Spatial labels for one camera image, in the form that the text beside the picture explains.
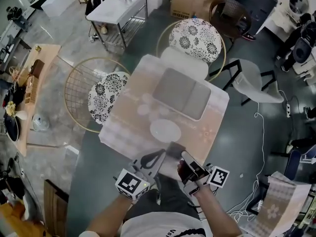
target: wooden board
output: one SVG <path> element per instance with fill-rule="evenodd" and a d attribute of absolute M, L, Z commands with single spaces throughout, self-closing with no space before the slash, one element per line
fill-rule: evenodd
<path fill-rule="evenodd" d="M 44 212 L 47 230 L 52 235 L 66 236 L 68 194 L 51 181 L 44 181 Z"/>
<path fill-rule="evenodd" d="M 23 70 L 28 69 L 37 59 L 40 59 L 44 63 L 44 66 L 42 68 L 42 71 L 39 76 L 39 81 L 38 81 L 38 88 L 37 88 L 37 93 L 36 93 L 36 100 L 37 100 L 38 96 L 40 95 L 41 86 L 46 79 L 46 75 L 48 74 L 48 71 L 53 64 L 54 59 L 58 55 L 58 52 L 61 46 L 50 45 L 50 44 L 39 44 L 39 46 L 41 47 L 41 51 L 39 53 L 35 50 L 35 46 L 32 48 L 30 55 L 23 67 Z M 28 114 L 28 118 L 26 120 L 20 120 L 20 125 L 21 125 L 20 136 L 19 136 L 18 141 L 13 143 L 15 147 L 17 148 L 17 150 L 20 151 L 20 153 L 23 156 L 26 156 L 28 134 L 31 127 L 31 122 L 32 122 L 34 111 L 35 111 L 35 106 L 36 106 L 36 102 L 35 104 L 28 104 L 28 105 L 25 105 L 23 102 L 17 108 L 18 111 L 24 110 Z"/>

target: white plate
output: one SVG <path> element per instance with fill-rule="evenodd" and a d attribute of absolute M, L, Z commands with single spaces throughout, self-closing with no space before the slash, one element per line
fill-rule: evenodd
<path fill-rule="evenodd" d="M 93 85 L 88 96 L 88 109 L 98 124 L 103 124 L 108 118 L 128 78 L 129 74 L 125 72 L 113 72 L 108 73 L 101 81 Z"/>
<path fill-rule="evenodd" d="M 181 130 L 175 122 L 157 119 L 150 125 L 151 134 L 164 143 L 176 142 L 181 137 Z"/>

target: shoe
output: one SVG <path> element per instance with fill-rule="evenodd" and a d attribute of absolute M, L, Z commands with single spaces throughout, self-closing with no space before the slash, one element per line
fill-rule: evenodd
<path fill-rule="evenodd" d="M 310 107 L 304 107 L 303 110 L 304 110 L 304 114 L 306 116 L 306 119 L 311 119 L 310 117 L 308 117 L 308 112 L 311 110 L 311 108 Z"/>
<path fill-rule="evenodd" d="M 289 71 L 289 69 L 287 70 L 284 66 L 281 66 L 281 69 L 286 73 Z"/>
<path fill-rule="evenodd" d="M 102 34 L 107 34 L 108 33 L 108 29 L 106 28 L 106 26 L 102 26 L 101 33 Z"/>
<path fill-rule="evenodd" d="M 285 153 L 286 154 L 291 153 L 292 149 L 293 149 L 292 141 L 290 140 L 289 143 L 286 145 Z"/>
<path fill-rule="evenodd" d="M 254 37 L 253 35 L 251 34 L 245 34 L 244 36 L 242 36 L 244 39 L 246 40 L 250 40 L 250 41 L 254 41 L 256 40 L 256 37 Z"/>

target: white cable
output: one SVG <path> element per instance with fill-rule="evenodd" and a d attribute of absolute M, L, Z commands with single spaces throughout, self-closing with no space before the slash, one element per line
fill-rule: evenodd
<path fill-rule="evenodd" d="M 258 176 L 261 174 L 261 172 L 263 171 L 263 168 L 265 166 L 265 152 L 263 150 L 263 147 L 264 147 L 264 143 L 265 143 L 265 121 L 264 121 L 264 118 L 263 116 L 259 113 L 259 103 L 258 104 L 258 109 L 257 109 L 257 112 L 254 114 L 254 117 L 258 117 L 258 116 L 261 116 L 262 118 L 262 129 L 263 129 L 263 133 L 262 133 L 262 147 L 261 147 L 261 150 L 262 150 L 262 158 L 263 158 L 263 165 L 262 165 L 262 168 L 260 170 L 260 172 L 256 175 L 256 180 L 254 181 L 253 185 L 252 185 L 252 193 L 245 198 L 244 201 L 242 201 L 241 203 L 235 205 L 233 208 L 231 208 L 229 211 L 227 211 L 227 213 L 232 216 L 234 215 L 234 220 L 236 221 L 236 223 L 239 222 L 240 218 L 243 217 L 243 216 L 246 216 L 247 217 L 247 221 L 251 221 L 254 219 L 254 216 L 253 214 L 248 214 L 248 212 L 246 211 L 246 208 L 247 206 L 249 205 L 249 203 L 253 200 L 254 196 L 255 196 L 255 193 L 259 187 L 259 178 Z M 237 206 L 239 205 L 242 205 L 244 204 L 244 206 L 242 206 L 238 211 L 233 211 L 231 212 L 231 210 L 233 210 L 234 208 L 236 208 Z"/>
<path fill-rule="evenodd" d="M 286 94 L 284 93 L 284 91 L 279 89 L 279 92 L 283 93 L 283 95 L 285 96 L 285 99 L 286 99 L 286 103 L 288 104 L 287 97 L 286 97 Z"/>

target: cardboard box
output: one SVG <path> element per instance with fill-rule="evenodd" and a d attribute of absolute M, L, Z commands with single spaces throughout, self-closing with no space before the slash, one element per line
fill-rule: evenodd
<path fill-rule="evenodd" d="M 209 21 L 209 7 L 213 0 L 172 0 L 171 16 L 186 19 L 202 18 Z"/>

